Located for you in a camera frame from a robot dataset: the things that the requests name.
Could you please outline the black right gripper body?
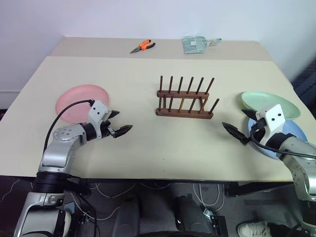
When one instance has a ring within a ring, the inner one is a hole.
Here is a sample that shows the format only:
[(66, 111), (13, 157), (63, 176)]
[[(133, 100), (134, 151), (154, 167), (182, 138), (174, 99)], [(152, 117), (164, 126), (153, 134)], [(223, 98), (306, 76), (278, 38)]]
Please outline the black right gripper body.
[(264, 146), (266, 141), (264, 139), (266, 135), (266, 127), (267, 123), (264, 118), (261, 118), (254, 122), (250, 130), (250, 141), (256, 144), (257, 146)]

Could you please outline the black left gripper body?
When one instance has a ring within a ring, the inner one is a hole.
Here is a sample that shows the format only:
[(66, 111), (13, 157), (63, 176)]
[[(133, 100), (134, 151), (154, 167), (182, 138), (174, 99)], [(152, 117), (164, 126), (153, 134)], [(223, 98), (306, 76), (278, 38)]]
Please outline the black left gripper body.
[(111, 128), (111, 123), (107, 121), (101, 122), (100, 131), (101, 131), (101, 138), (105, 138), (108, 136), (112, 136), (113, 138), (117, 137), (116, 132)]

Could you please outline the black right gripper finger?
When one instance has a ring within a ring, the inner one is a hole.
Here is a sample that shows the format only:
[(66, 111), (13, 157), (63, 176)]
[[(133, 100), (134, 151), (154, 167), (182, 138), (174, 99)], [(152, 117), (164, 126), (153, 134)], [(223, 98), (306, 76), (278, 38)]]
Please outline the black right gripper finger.
[(222, 122), (222, 125), (230, 135), (238, 139), (243, 145), (246, 145), (250, 142), (250, 138), (247, 138), (243, 133), (238, 131), (238, 129), (235, 126), (226, 122)]
[(252, 109), (242, 109), (241, 110), (245, 115), (247, 115), (250, 119), (257, 121), (256, 111)]

